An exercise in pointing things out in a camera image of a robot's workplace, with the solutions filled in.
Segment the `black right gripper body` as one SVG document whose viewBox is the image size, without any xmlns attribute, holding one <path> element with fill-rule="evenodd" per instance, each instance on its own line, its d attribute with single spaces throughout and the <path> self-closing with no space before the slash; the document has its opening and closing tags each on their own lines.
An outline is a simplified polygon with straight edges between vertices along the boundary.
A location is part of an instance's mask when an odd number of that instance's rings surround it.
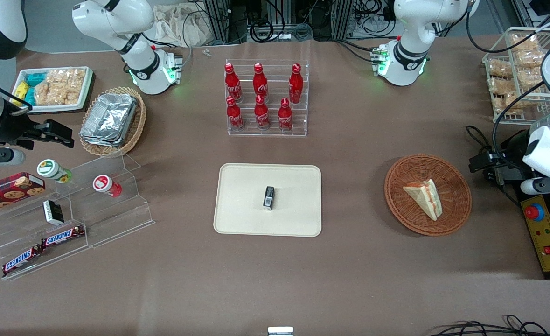
<svg viewBox="0 0 550 336">
<path fill-rule="evenodd" d="M 0 102 L 0 145 L 34 149 L 36 123 L 28 117 L 28 111 L 6 100 Z"/>
</svg>

